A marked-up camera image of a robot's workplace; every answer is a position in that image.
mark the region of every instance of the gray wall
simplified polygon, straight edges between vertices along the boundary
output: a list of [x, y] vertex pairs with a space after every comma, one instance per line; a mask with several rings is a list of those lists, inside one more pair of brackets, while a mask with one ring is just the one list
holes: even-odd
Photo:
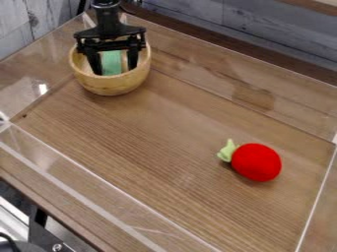
[[0, 59], [77, 14], [79, 0], [0, 0]]
[[337, 17], [279, 0], [145, 0], [145, 7], [337, 69]]

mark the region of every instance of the toy strawberry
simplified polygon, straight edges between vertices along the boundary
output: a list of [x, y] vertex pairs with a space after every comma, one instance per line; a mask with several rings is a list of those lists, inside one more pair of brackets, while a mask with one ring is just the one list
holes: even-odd
[[281, 173], [283, 162], [277, 152], [261, 144], [236, 146], [228, 140], [218, 154], [218, 158], [232, 163], [232, 167], [245, 177], [256, 181], [273, 180]]

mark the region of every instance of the screw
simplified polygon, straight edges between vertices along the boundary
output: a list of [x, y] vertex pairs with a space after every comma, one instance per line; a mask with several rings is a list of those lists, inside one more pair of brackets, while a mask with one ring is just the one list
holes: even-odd
[[62, 245], [61, 244], [55, 244], [54, 246], [53, 246], [53, 251], [54, 252], [59, 252], [62, 250]]

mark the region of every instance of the wooden bowl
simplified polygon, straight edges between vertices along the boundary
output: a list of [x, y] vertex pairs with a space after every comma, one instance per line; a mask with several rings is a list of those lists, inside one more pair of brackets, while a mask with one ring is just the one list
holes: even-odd
[[124, 73], [113, 76], [95, 75], [85, 54], [78, 53], [77, 45], [70, 50], [70, 66], [83, 88], [98, 95], [122, 95], [132, 92], [144, 83], [152, 62], [149, 43], [140, 52], [138, 66], [128, 70], [128, 54], [124, 52]]

